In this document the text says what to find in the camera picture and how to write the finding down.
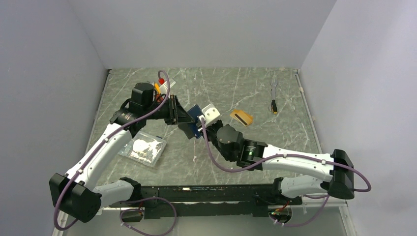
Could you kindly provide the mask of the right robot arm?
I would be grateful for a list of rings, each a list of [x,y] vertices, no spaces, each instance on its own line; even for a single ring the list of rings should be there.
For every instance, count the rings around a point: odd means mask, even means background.
[[[284,170],[297,173],[298,177],[274,180],[271,198],[277,204],[316,193],[343,200],[355,197],[354,166],[344,150],[322,154],[287,150],[246,139],[241,132],[220,121],[205,127],[202,135],[207,146],[213,145],[225,160],[236,163],[238,169],[230,172]]]

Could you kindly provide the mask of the blue leather card holder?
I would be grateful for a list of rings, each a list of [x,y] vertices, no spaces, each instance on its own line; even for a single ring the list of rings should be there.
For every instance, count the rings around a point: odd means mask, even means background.
[[[190,110],[188,110],[188,113],[195,119],[194,123],[196,123],[196,129],[198,131],[198,138],[196,139],[199,139],[202,136],[202,132],[199,131],[199,128],[201,128],[199,116],[203,115],[202,109],[199,105],[194,105]]]

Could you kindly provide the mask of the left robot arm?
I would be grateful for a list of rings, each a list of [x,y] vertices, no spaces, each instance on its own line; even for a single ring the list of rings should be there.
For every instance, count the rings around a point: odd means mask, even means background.
[[[194,118],[175,95],[167,94],[158,102],[155,92],[152,84],[137,83],[131,97],[110,119],[101,139],[64,175],[56,173],[51,177],[49,186],[57,229],[65,230],[58,223],[61,211],[86,223],[103,207],[117,202],[133,207],[140,202],[141,185],[135,180],[122,177],[111,184],[96,184],[111,160],[146,125],[147,120],[162,119],[167,125],[194,123]]]

